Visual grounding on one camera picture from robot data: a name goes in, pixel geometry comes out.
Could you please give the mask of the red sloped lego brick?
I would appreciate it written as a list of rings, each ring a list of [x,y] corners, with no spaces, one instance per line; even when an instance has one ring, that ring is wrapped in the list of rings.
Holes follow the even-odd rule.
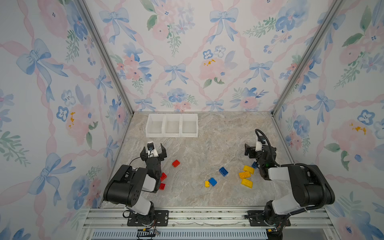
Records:
[[[178,160],[175,160],[173,163],[172,163],[172,166],[174,168],[177,168],[181,163],[178,161]]]

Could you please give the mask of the yellow rounded lego brick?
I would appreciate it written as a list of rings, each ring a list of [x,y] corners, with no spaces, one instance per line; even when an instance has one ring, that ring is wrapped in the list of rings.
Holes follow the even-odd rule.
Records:
[[[253,182],[248,179],[242,179],[241,184],[247,188],[253,188]]]

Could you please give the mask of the blue square lego brick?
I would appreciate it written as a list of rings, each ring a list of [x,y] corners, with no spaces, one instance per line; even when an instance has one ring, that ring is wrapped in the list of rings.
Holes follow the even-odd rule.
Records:
[[[259,168],[259,164],[257,162],[253,162],[252,168],[253,169],[258,169]]]

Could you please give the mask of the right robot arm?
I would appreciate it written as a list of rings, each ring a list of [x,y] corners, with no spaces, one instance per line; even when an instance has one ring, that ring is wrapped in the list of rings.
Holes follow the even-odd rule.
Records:
[[[291,191],[284,197],[268,201],[261,213],[248,213],[245,219],[281,230],[289,217],[317,210],[335,202],[335,194],[316,165],[278,164],[277,149],[263,131],[255,129],[256,146],[245,144],[245,156],[256,160],[260,176],[266,181],[286,181]]]

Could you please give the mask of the yellow lego brick top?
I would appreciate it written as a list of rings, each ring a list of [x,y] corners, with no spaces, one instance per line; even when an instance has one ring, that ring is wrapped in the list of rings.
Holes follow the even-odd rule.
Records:
[[[243,170],[244,172],[249,172],[251,175],[255,173],[255,169],[250,166],[244,166]]]

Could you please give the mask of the middle white bin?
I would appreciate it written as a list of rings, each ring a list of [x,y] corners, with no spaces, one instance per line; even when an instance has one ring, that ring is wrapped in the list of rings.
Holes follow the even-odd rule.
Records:
[[[179,138],[181,136],[181,114],[165,114],[162,124],[164,138]]]

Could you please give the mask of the left white bin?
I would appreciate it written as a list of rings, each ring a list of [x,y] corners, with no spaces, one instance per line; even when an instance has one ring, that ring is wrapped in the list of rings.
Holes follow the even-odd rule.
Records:
[[[146,137],[147,138],[162,138],[164,137],[165,130],[163,129],[163,123],[165,120],[165,114],[149,114],[146,123]]]

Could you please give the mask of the blue lego brick centre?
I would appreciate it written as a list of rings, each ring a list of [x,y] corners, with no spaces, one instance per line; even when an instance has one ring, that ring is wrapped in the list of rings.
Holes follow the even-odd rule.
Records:
[[[226,176],[229,174],[229,172],[228,172],[224,167],[221,167],[221,168],[219,169],[219,172],[220,172],[220,174],[221,174],[223,177],[226,177]]]

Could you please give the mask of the right white bin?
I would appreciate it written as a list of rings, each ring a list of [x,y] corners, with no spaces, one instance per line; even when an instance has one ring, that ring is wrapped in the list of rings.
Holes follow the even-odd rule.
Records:
[[[199,133],[198,114],[182,114],[181,137],[197,138]]]

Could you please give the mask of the blue lego brick small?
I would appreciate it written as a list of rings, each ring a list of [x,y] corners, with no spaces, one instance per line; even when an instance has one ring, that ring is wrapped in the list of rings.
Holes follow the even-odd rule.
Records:
[[[208,180],[208,182],[209,182],[210,185],[213,186],[213,187],[217,184],[217,181],[216,181],[214,178],[210,178],[210,179]]]

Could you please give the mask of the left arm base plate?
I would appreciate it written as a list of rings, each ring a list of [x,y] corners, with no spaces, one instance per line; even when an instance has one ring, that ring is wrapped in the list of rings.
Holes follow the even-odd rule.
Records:
[[[150,211],[148,215],[140,215],[129,211],[129,215],[126,215],[125,211],[123,217],[127,219],[128,227],[166,227],[169,222],[168,210],[154,210]]]

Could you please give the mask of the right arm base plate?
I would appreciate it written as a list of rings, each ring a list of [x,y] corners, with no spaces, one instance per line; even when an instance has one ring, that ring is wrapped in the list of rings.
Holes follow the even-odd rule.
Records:
[[[290,220],[286,220],[284,215],[276,215],[274,213],[265,213],[265,211],[250,210],[244,215],[244,218],[250,222],[251,227],[271,227],[277,228],[284,224],[285,227],[290,227]]]

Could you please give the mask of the aluminium rail frame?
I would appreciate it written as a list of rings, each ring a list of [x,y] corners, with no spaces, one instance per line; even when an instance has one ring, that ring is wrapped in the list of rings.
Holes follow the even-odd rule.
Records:
[[[244,216],[262,207],[158,208],[153,227],[129,226],[122,208],[96,209],[88,213],[79,240],[272,240],[270,226]],[[284,240],[338,240],[325,209],[289,218]]]

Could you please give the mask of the corner aluminium post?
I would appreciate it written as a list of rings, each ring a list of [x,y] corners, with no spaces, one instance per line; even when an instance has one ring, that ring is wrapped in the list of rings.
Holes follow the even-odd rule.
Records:
[[[328,29],[330,28],[331,23],[336,18],[338,12],[340,11],[340,7],[343,5],[343,0],[336,0],[331,2],[331,6],[329,10],[326,12],[323,23],[320,24],[319,28],[315,32],[313,36],[313,40],[308,45],[306,51],[304,52],[301,61],[298,64],[298,68],[294,71],[292,74],[292,77],[288,81],[286,87],[284,88],[282,95],[278,98],[277,104],[274,106],[273,110],[271,111],[271,114],[273,117],[275,117],[279,110],[282,109],[283,104],[288,97],[291,89],[296,84],[296,81],[304,71],[305,67],[307,66],[308,62],[312,58],[312,56],[315,54],[315,51],[317,50],[321,40],[326,35]]]
[[[75,2],[76,7],[79,9],[79,12],[80,12],[82,18],[85,21],[86,27],[90,31],[90,35],[94,39],[95,46],[96,46],[99,54],[101,55],[101,59],[104,62],[104,64],[106,65],[106,68],[107,68],[109,74],[112,77],[113,83],[116,85],[117,91],[120,94],[122,101],[123,101],[126,109],[129,112],[129,116],[133,117],[134,111],[133,111],[133,109],[129,103],[127,94],[124,91],[123,84],[121,83],[121,81],[117,75],[117,71],[113,67],[112,60],[108,54],[107,48],[106,48],[106,46],[102,40],[102,36],[101,36],[101,34],[100,34],[96,24],[95,24],[95,21],[94,21],[92,14],[91,14],[88,6],[87,6],[86,1],[75,0],[74,2]]]

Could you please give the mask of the left corner aluminium post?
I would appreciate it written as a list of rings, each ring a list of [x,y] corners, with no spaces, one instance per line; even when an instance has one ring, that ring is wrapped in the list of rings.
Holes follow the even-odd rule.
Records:
[[[80,12],[82,18],[85,21],[86,27],[90,31],[90,35],[94,39],[95,46],[96,46],[99,54],[101,55],[101,59],[104,62],[104,64],[106,65],[106,68],[107,68],[109,74],[112,77],[113,83],[116,85],[117,91],[120,94],[122,101],[123,101],[126,109],[129,112],[129,116],[133,117],[134,111],[133,111],[133,109],[129,103],[127,94],[124,91],[123,84],[121,83],[121,81],[117,75],[117,71],[113,67],[112,60],[108,54],[107,48],[106,48],[106,46],[102,40],[102,36],[101,36],[101,34],[100,34],[96,24],[95,24],[95,21],[94,21],[92,14],[91,14],[88,6],[87,6],[86,1],[75,0],[74,2],[75,2],[76,7],[79,9],[79,12]]]

